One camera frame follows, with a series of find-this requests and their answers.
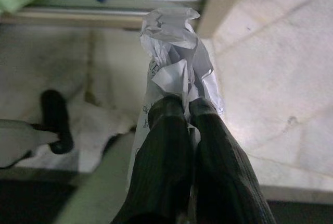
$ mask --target crumpled paper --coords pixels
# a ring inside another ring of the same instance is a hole
[[[189,102],[205,97],[222,115],[222,100],[209,54],[189,23],[199,16],[191,8],[160,8],[143,18],[140,40],[152,59],[131,153],[128,184],[135,156],[149,133],[148,112],[154,102],[167,94],[179,96],[189,122]]]

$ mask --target tile floor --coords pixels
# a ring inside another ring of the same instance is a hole
[[[224,120],[262,185],[333,192],[332,18],[333,0],[240,0],[204,42]],[[135,124],[148,63],[139,32],[0,26],[0,117],[40,120],[38,95],[56,88],[71,98],[80,150],[73,167],[66,156],[41,163],[52,156],[46,147],[19,166],[94,169],[108,137]],[[333,202],[319,193],[267,195]]]

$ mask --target marble floor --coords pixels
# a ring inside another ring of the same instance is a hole
[[[333,0],[240,0],[204,41],[224,120],[267,198],[333,203],[332,18]],[[58,89],[76,143],[17,166],[92,171],[108,138],[136,124],[149,61],[136,31],[1,25],[0,118],[38,122],[39,94]]]

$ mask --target white paper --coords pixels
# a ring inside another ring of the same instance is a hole
[[[143,19],[140,40],[152,60],[131,153],[128,186],[135,156],[149,133],[148,112],[154,102],[170,93],[179,96],[189,121],[189,102],[205,97],[222,115],[222,100],[209,54],[189,24],[189,20],[199,16],[191,8],[160,8]]]

